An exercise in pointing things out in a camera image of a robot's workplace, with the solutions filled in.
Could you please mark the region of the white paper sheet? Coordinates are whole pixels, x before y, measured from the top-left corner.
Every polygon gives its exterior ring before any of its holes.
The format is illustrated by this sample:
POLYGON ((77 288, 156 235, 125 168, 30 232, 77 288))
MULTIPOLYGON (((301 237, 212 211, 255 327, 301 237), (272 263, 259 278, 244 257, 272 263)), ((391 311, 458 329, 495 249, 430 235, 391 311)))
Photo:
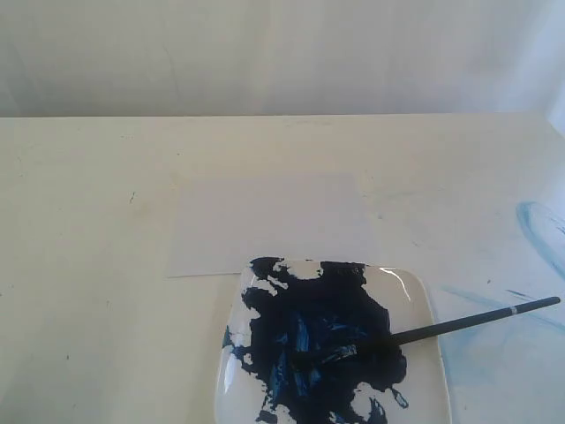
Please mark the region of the white paper sheet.
POLYGON ((374 263, 377 240, 354 177, 211 179, 181 192, 170 276, 237 274, 262 256, 374 263))

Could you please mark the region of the white square paint plate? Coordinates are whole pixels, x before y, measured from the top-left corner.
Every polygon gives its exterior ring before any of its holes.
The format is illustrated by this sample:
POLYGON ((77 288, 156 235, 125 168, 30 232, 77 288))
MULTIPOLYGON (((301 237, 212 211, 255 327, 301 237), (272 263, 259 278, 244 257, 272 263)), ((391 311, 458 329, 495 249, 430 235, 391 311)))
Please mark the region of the white square paint plate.
POLYGON ((244 269, 222 341, 219 423, 448 423, 436 339, 333 364, 314 352, 433 321, 410 272, 353 262, 261 257, 244 269))

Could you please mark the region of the black paintbrush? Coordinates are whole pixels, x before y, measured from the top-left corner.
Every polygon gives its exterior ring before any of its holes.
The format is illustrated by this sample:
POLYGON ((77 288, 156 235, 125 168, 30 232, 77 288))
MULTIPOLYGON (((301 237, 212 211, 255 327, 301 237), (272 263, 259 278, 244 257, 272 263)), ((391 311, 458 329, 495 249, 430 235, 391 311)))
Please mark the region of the black paintbrush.
POLYGON ((334 346, 312 352, 294 352, 291 356, 291 363, 293 366, 302 369, 325 366, 353 358, 365 358, 376 353, 388 353, 401 345, 441 336, 461 329, 476 327, 489 322, 499 321, 514 315, 529 313, 534 310, 557 305, 560 302, 561 299, 559 297, 553 296, 481 314, 466 316, 448 322, 410 329, 380 338, 362 339, 351 344, 334 346))

